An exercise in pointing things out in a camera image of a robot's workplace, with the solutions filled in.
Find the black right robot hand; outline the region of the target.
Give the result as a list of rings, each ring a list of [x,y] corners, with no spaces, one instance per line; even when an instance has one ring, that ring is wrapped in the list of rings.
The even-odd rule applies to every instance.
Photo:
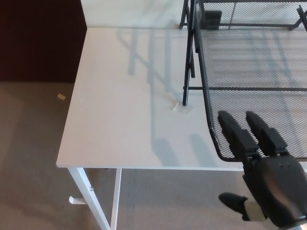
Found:
[[[222,133],[243,164],[243,179],[252,198],[225,192],[219,200],[244,221],[266,221],[287,230],[307,223],[307,177],[287,150],[279,132],[256,113],[247,111],[250,131],[226,111],[218,113]]]

